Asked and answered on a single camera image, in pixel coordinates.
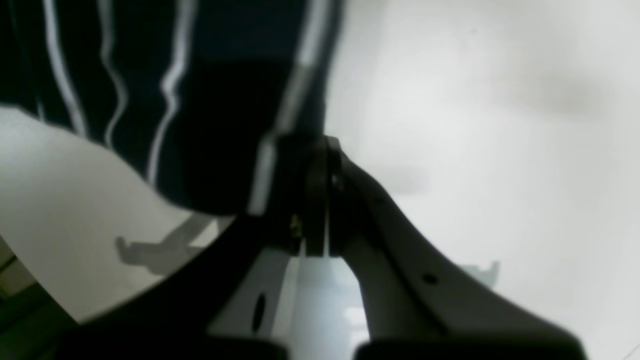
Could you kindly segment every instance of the white stripe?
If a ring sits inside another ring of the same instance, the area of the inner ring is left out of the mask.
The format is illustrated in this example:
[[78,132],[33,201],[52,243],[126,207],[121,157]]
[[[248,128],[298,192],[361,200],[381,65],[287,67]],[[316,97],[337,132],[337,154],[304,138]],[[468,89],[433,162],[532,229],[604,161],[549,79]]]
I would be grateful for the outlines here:
[[38,107],[38,118],[40,122],[46,124],[47,122],[45,121],[44,107],[42,106],[42,101],[40,101],[39,97],[36,98],[36,106]]
[[177,15],[175,27],[173,29],[173,53],[169,69],[164,74],[160,89],[166,102],[166,111],[156,129],[156,135],[151,144],[151,153],[147,165],[147,181],[156,186],[158,160],[160,150],[169,124],[180,108],[180,98],[176,89],[180,80],[184,77],[189,53],[191,51],[191,32],[195,23],[196,12],[198,10],[197,0],[177,0]]
[[113,2],[111,0],[98,0],[98,13],[100,15],[100,26],[102,28],[100,59],[113,82],[113,86],[116,88],[116,96],[118,97],[118,104],[116,105],[116,109],[113,112],[111,119],[109,120],[107,130],[104,133],[104,142],[111,150],[113,150],[113,130],[118,124],[118,121],[129,102],[129,94],[127,93],[126,84],[111,61],[111,53],[113,52],[113,45],[116,40],[112,9]]
[[275,124],[258,144],[253,184],[247,207],[247,213],[250,215],[259,216],[266,210],[273,172],[278,159],[276,143],[281,136],[293,130],[300,107],[307,96],[324,42],[330,3],[331,0],[307,0],[303,30],[296,50],[296,63],[280,100]]
[[49,52],[51,69],[53,71],[53,76],[56,79],[56,84],[60,89],[62,101],[65,103],[67,111],[69,112],[71,124],[73,125],[76,134],[86,138],[87,128],[84,121],[84,111],[78,100],[76,91],[71,84],[71,79],[69,78],[66,69],[65,59],[62,54],[58,35],[58,17],[56,15],[56,7],[53,1],[54,0],[42,0],[45,24],[47,28],[47,51]]

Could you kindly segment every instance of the white surface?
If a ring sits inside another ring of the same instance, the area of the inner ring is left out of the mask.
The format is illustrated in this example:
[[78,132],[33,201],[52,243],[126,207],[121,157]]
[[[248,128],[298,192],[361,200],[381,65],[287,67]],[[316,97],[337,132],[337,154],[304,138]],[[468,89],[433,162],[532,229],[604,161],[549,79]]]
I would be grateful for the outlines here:
[[[453,261],[499,261],[495,290],[580,336],[590,359],[629,355],[640,343],[640,5],[348,10],[327,132]],[[116,236],[158,242],[188,215],[112,154],[0,113],[0,234],[75,318],[158,281],[119,262]]]
[[369,331],[358,280],[343,259],[290,260],[271,334],[291,359],[353,358]]
[[640,343],[640,5],[351,2],[327,133],[453,261],[582,338]]
[[123,264],[115,239],[159,243],[189,212],[101,147],[19,110],[1,108],[0,119],[0,233],[60,306],[85,320],[162,278]]

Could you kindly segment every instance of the striped fabric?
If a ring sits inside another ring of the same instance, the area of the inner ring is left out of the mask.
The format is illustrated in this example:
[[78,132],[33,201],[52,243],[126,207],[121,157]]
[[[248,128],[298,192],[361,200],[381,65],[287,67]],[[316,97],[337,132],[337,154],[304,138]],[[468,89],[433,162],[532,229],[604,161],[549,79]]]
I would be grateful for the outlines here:
[[170,201],[263,215],[323,132],[339,0],[0,0],[0,102]]

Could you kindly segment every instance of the white wall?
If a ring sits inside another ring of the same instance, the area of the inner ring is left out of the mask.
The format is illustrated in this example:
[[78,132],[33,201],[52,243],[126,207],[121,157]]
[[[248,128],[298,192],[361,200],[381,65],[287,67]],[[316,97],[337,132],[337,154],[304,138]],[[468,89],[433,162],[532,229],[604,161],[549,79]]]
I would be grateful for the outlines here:
[[640,343],[640,5],[354,0],[327,133],[457,263],[579,335]]

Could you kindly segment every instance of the dark navy fabric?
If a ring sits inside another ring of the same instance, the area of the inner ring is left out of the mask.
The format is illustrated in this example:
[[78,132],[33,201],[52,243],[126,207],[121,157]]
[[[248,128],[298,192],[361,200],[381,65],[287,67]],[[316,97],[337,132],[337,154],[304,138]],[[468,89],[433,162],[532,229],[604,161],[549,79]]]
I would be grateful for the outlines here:
[[[146,178],[154,135],[167,109],[161,81],[170,66],[179,0],[114,0],[111,59],[128,101],[113,133],[113,150]],[[42,0],[0,0],[0,102],[73,131],[47,51]],[[60,49],[88,126],[88,140],[105,145],[117,106],[114,82],[100,58],[96,1],[54,0]],[[307,2],[201,0],[191,34],[180,106],[162,142],[156,190],[205,213],[246,210],[257,146],[274,125],[294,66]],[[334,1],[314,82],[280,149],[272,196],[277,200],[323,133],[324,88],[337,37]]]

